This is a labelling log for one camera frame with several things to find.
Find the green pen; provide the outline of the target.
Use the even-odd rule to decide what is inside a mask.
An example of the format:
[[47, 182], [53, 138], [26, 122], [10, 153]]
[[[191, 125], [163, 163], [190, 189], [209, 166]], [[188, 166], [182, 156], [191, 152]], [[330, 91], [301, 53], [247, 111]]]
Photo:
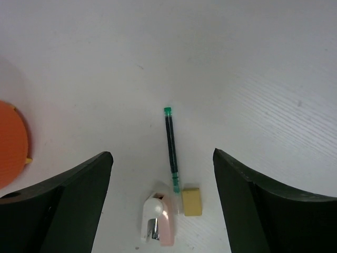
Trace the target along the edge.
[[181, 195], [181, 187], [180, 187], [179, 170], [177, 166], [175, 137], [174, 137], [171, 107], [164, 108], [164, 117], [165, 117], [165, 126], [166, 126], [167, 146], [168, 146], [168, 152], [169, 152], [168, 156], [169, 156], [170, 170], [171, 170], [171, 175], [172, 175], [174, 204], [175, 204], [176, 212], [178, 214], [183, 214], [184, 211], [183, 211], [183, 203], [182, 203], [182, 195]]

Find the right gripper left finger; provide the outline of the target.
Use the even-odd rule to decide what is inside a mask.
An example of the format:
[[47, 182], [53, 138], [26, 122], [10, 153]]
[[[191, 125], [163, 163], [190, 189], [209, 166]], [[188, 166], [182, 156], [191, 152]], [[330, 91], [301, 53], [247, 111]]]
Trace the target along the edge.
[[91, 252], [112, 165], [105, 151], [1, 197], [1, 252]]

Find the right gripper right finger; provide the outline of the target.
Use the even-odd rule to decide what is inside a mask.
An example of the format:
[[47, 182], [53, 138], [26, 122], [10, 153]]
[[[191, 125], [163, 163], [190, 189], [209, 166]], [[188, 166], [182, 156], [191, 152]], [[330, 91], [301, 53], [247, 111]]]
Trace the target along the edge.
[[259, 173], [222, 150], [214, 173], [232, 252], [336, 252], [336, 198]]

